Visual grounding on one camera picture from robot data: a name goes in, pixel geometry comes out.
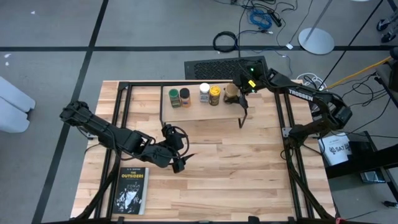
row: brown jar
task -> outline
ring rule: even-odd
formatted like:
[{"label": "brown jar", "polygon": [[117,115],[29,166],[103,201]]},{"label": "brown jar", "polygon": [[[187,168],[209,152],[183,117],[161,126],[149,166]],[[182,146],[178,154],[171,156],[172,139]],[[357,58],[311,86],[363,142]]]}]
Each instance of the brown jar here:
[{"label": "brown jar", "polygon": [[188,107],[191,106],[191,98],[190,98],[189,89],[182,88],[180,90],[180,99],[181,99],[181,106],[182,107],[188,108]]}]

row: book cover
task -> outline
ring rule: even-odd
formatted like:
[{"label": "book cover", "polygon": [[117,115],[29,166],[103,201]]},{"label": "book cover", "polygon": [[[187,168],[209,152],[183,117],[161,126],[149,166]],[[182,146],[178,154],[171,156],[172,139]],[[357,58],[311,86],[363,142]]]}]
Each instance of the book cover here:
[{"label": "book cover", "polygon": [[120,168],[113,213],[129,215],[144,214],[148,175],[149,169],[145,167]]}]

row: yellow jar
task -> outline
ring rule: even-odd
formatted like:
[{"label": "yellow jar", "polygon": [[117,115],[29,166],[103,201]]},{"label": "yellow jar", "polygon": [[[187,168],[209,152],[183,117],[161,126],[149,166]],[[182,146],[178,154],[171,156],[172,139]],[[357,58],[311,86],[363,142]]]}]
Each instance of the yellow jar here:
[{"label": "yellow jar", "polygon": [[220,94],[221,88],[219,86],[212,86],[210,87],[210,97],[209,97],[209,104],[211,106],[217,106],[220,102]]}]

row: wooden table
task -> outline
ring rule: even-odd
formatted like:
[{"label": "wooden table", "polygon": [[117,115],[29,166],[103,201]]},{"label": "wooden table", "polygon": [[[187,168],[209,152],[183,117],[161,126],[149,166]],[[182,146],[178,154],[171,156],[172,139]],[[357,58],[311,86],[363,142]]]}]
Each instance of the wooden table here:
[{"label": "wooden table", "polygon": [[[96,108],[96,115],[109,122],[118,83],[103,83]],[[125,215],[126,220],[247,221],[249,215],[255,215],[261,221],[282,221],[294,217],[286,162],[280,157],[283,144],[274,94],[261,90],[250,94],[247,99],[248,118],[242,129],[237,127],[236,119],[171,122],[188,133],[190,153],[195,153],[183,172],[174,174],[171,167],[161,169],[137,160],[122,162],[122,167],[150,167],[145,215]],[[283,96],[280,99],[285,112]],[[308,103],[293,96],[290,100],[296,124],[311,122]],[[127,128],[138,129],[157,141],[163,140],[159,109],[159,86],[135,86],[132,89]],[[288,124],[286,112],[284,118]],[[93,144],[97,144],[97,141],[90,141],[88,146]],[[314,139],[307,140],[306,145],[319,150]],[[81,213],[98,190],[105,151],[105,148],[98,146],[87,152],[71,217]],[[310,190],[322,206],[334,215],[321,156],[304,147],[301,151]],[[301,190],[299,198],[303,216],[306,216]],[[107,203],[108,193],[103,200],[103,217]]]}]

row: gray floor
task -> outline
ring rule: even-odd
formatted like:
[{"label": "gray floor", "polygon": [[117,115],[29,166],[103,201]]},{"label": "gray floor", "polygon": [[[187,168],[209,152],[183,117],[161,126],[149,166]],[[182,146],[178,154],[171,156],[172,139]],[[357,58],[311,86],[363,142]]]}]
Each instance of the gray floor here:
[{"label": "gray floor", "polygon": [[[296,11],[281,13],[287,22],[279,36],[282,45],[292,38],[307,13],[309,2],[310,0],[301,0]],[[101,3],[100,0],[0,0],[0,46],[87,46]],[[327,30],[337,45],[347,45],[377,3],[378,1],[333,1],[320,28]],[[310,14],[300,30],[315,22],[325,4],[326,0],[313,2]],[[391,12],[384,1],[353,45],[380,45],[381,35],[375,30],[376,22]],[[211,0],[110,0],[96,45],[211,45],[213,37],[221,31],[238,32],[241,13],[240,7]],[[242,30],[253,28],[255,27],[249,25],[244,17]],[[272,26],[271,30],[274,35],[242,35],[241,44],[277,45],[275,36],[280,28]],[[298,45],[297,35],[293,38],[293,45]],[[228,42],[228,39],[220,40],[221,44]],[[397,45],[398,40],[388,44]],[[31,124],[26,132],[0,133],[0,223],[30,223],[60,135],[62,122],[58,115],[70,101],[85,53],[11,52],[10,57],[4,58],[3,55],[8,53],[0,52],[0,76],[33,97],[37,107],[31,112]],[[339,51],[323,56],[304,51],[281,53],[291,58],[293,74],[290,74],[288,58],[273,51],[265,51],[260,55],[266,57],[269,67],[291,78],[305,72],[316,73],[324,78],[342,54]],[[250,55],[257,54],[242,52],[242,56]],[[388,52],[383,51],[347,52],[326,84],[330,85],[388,55]],[[215,51],[94,52],[80,100],[94,108],[103,80],[184,79],[184,61],[237,56],[237,52],[219,54]],[[373,80],[369,84],[373,90],[381,89]],[[350,88],[351,85],[345,85],[333,91],[344,93]],[[345,100],[350,105],[367,98],[352,93]],[[387,97],[372,102],[365,109],[355,106],[354,116],[345,129],[355,129],[377,117],[386,102]],[[396,114],[397,108],[390,103],[383,117],[360,131],[396,136]],[[396,139],[373,140],[378,148],[398,142]],[[71,129],[43,221],[69,218],[86,142],[76,129]],[[394,171],[393,174],[398,179],[398,172]],[[397,210],[386,209],[381,205],[381,201],[394,200],[385,184],[365,185],[353,175],[330,180],[330,186],[344,218],[377,210],[355,220],[394,223],[398,219]]]}]

